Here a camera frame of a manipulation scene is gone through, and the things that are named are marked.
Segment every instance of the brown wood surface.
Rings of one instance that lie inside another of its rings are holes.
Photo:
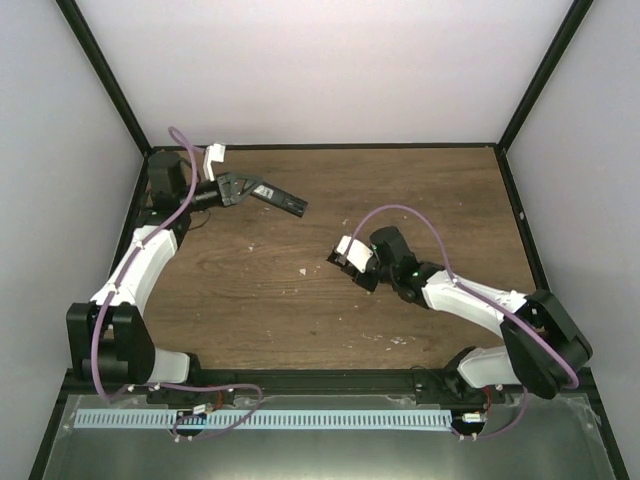
[[[255,198],[214,209],[162,272],[145,322],[158,347],[208,368],[442,367],[462,348],[499,339],[446,313],[368,295],[325,260],[373,208],[402,203],[436,225],[454,270],[533,291],[491,149],[231,151],[225,170],[253,173],[309,202],[298,219]],[[192,224],[204,219],[193,214]],[[441,262],[428,229],[380,214],[362,239],[396,225],[419,259]]]

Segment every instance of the wood grain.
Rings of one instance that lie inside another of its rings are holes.
[[[374,294],[325,261],[373,208],[429,217],[456,272],[533,291],[491,149],[231,151],[253,173],[309,202],[298,219],[257,199],[212,211],[162,272],[145,321],[158,347],[197,353],[208,368],[441,367],[462,348],[499,339],[452,315]],[[193,224],[202,214],[193,214]],[[363,231],[396,225],[419,259],[440,262],[417,219],[387,211]]]

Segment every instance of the gray metal surface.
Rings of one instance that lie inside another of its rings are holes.
[[[376,407],[362,402],[363,408]],[[295,399],[268,407],[287,404]],[[533,399],[517,428],[475,443],[442,432],[245,430],[176,444],[164,430],[73,429],[77,406],[65,414],[46,479],[613,478],[596,419],[582,398]],[[495,406],[488,428],[505,424],[516,411]]]

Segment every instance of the wooden tabletop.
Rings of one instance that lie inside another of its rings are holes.
[[[207,368],[442,367],[464,347],[500,339],[446,313],[369,295],[327,263],[373,208],[401,203],[429,218],[454,270],[522,292],[531,273],[491,149],[230,151],[224,170],[261,175],[309,202],[302,219],[249,198],[216,208],[162,272],[145,322],[160,348]],[[192,225],[205,219],[194,213]],[[396,225],[419,260],[441,263],[429,230],[386,211],[361,239]]]

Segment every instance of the black frame bar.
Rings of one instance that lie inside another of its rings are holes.
[[[82,46],[85,54],[91,62],[96,74],[102,82],[105,90],[111,98],[115,108],[120,114],[123,122],[136,145],[144,157],[143,166],[138,177],[133,198],[129,207],[129,212],[118,243],[116,255],[113,262],[115,267],[124,255],[130,242],[135,220],[140,209],[140,201],[146,189],[147,159],[158,150],[175,150],[174,146],[151,147],[142,128],[136,119],[127,99],[122,92],[111,68],[109,67],[98,43],[96,42],[89,26],[74,0],[56,0],[61,12],[69,23],[78,42]],[[565,16],[560,29],[554,37],[547,53],[545,54],[536,74],[528,86],[518,108],[509,122],[500,142],[487,143],[411,143],[411,144],[322,144],[322,145],[237,145],[229,146],[230,150],[307,150],[307,149],[355,149],[355,148],[464,148],[464,147],[487,147],[493,148],[496,161],[502,174],[505,189],[511,208],[514,213],[516,225],[520,233],[525,254],[529,262],[529,267],[537,288],[548,288],[548,282],[544,273],[542,262],[535,247],[535,242],[531,234],[531,229],[524,215],[524,209],[518,195],[511,170],[506,156],[507,150],[513,143],[516,135],[522,128],[527,116],[535,105],[544,86],[551,77],[564,51],[569,45],[575,32],[580,26],[583,18],[587,14],[593,0],[574,0],[571,8]],[[438,393],[429,389],[416,389],[417,385],[424,386],[429,383],[429,375],[433,370],[410,369],[410,370],[204,370],[203,375],[207,381],[212,383],[224,382],[227,379],[242,382],[258,382],[264,385],[271,394],[414,394],[419,403],[439,403],[445,408],[464,408],[459,402],[451,404],[443,403],[442,398],[438,398]],[[588,395],[589,401],[595,413],[600,416],[600,433],[609,454],[612,467],[616,477],[626,480],[629,475],[625,469],[622,456],[615,441],[615,437],[609,425],[606,412],[600,400],[595,381],[589,368],[583,368],[579,372],[581,385],[578,393]],[[115,390],[119,387],[106,384],[107,390]],[[57,433],[62,412],[66,405],[67,397],[72,394],[93,394],[93,385],[87,382],[78,382],[69,372],[60,389],[60,394],[54,405],[53,413],[47,430],[43,437],[40,450],[31,471],[30,479],[41,479],[44,476],[45,468],[53,446],[53,440]],[[179,404],[184,401],[179,392],[168,392],[168,396],[160,400],[167,403]]]

